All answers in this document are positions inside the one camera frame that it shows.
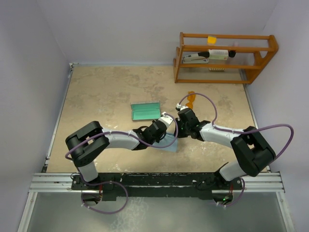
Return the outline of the light blue cleaning cloth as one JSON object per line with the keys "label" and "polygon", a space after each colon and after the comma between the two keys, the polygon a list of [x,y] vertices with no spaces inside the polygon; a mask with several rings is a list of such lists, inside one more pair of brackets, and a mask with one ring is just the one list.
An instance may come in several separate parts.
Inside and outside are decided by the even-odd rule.
{"label": "light blue cleaning cloth", "polygon": [[172,133],[167,133],[164,138],[162,138],[158,146],[164,151],[176,152],[178,147],[178,139],[174,137]]}

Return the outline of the grey-brown glasses case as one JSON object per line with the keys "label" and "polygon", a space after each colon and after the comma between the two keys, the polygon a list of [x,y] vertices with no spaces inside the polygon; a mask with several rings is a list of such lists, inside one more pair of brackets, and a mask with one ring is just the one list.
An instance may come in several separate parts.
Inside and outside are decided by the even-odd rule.
{"label": "grey-brown glasses case", "polygon": [[154,120],[161,117],[159,101],[140,101],[130,104],[133,121]]}

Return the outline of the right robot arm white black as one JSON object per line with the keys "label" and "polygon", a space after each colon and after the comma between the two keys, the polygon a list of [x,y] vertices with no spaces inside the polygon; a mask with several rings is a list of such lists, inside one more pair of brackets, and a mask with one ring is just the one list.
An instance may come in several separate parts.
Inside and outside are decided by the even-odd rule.
{"label": "right robot arm white black", "polygon": [[275,159],[275,152],[259,132],[251,133],[255,127],[244,130],[216,129],[210,121],[199,121],[192,109],[182,107],[177,118],[178,137],[190,136],[203,142],[213,142],[231,148],[236,161],[225,164],[217,172],[215,185],[226,189],[232,180],[244,175],[257,176]]}

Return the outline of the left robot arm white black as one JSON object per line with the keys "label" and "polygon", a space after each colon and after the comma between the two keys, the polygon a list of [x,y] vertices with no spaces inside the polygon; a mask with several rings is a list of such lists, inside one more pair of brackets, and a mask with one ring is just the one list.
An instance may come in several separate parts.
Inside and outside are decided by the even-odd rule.
{"label": "left robot arm white black", "polygon": [[154,120],[150,126],[125,131],[104,129],[99,122],[93,121],[68,136],[65,143],[68,148],[66,158],[73,161],[82,175],[82,183],[88,189],[99,185],[98,172],[94,164],[99,154],[105,149],[123,148],[127,150],[144,150],[166,134],[171,121],[162,118]]}

